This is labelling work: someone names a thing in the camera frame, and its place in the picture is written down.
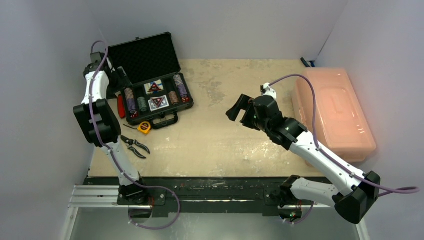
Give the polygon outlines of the black poker set case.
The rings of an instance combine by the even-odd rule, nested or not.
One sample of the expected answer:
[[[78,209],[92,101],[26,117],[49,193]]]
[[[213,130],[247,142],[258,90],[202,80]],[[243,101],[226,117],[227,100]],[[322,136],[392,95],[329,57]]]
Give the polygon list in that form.
[[[108,56],[113,66],[123,67],[131,83],[135,98],[137,112],[131,114],[128,111],[125,94],[123,103],[126,113],[126,121],[131,126],[137,126],[142,122],[149,122],[154,130],[174,125],[178,122],[178,114],[194,106],[194,99],[188,88],[188,84],[181,72],[180,62],[173,44],[172,35],[169,32],[146,37],[136,38],[133,41],[108,47]],[[190,101],[182,102],[178,88],[174,82],[174,76],[180,75],[185,85]],[[146,94],[144,84],[156,80],[162,80],[164,90],[154,94]],[[172,105],[169,92],[175,91],[179,104]],[[148,100],[153,97],[167,96],[169,107],[150,111]],[[147,102],[147,111],[141,112],[137,98],[144,97]]]

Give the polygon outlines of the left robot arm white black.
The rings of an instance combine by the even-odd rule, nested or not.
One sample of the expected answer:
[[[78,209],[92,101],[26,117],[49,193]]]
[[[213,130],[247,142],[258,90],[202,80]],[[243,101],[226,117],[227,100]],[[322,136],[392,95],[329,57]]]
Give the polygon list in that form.
[[[88,143],[102,150],[118,174],[119,196],[138,205],[146,203],[149,191],[140,173],[132,165],[121,140],[121,127],[107,100],[107,88],[112,73],[109,63],[90,63],[83,74],[86,90],[81,104],[73,107],[73,114]]]

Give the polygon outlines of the grey poker chip stack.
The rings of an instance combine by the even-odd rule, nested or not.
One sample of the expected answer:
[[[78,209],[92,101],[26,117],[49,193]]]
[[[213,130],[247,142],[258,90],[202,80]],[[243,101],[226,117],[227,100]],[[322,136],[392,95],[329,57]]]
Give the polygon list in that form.
[[[144,113],[148,110],[148,105],[147,105],[147,101],[144,97],[138,97],[137,98],[137,103],[139,106],[139,110]]]

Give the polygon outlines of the blue orange chip stack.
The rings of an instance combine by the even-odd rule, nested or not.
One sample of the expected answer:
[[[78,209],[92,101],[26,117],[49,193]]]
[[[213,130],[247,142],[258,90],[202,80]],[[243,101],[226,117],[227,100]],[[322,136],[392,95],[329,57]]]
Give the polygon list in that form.
[[[174,80],[176,86],[183,85],[183,80],[182,80],[182,78],[179,74],[174,75],[173,80]]]

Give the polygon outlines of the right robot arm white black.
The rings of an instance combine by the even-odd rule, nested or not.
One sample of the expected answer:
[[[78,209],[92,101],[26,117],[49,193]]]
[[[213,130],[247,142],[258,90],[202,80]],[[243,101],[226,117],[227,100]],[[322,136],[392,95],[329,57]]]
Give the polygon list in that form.
[[[333,207],[352,224],[362,221],[378,199],[381,178],[377,173],[364,173],[320,145],[302,123],[283,116],[271,96],[251,98],[241,94],[225,114],[234,122],[241,110],[245,112],[240,121],[244,127],[264,132],[274,144],[306,160],[329,180],[321,183],[292,175],[271,198],[278,199],[281,207],[301,200],[312,201]]]

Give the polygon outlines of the brown poker chip stack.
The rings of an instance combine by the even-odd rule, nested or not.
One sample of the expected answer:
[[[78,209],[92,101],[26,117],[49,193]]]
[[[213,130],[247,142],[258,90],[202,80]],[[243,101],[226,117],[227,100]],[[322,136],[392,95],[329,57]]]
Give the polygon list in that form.
[[[168,95],[169,95],[170,103],[172,105],[179,104],[180,101],[179,101],[178,95],[177,95],[177,93],[175,91],[170,91],[168,93]]]

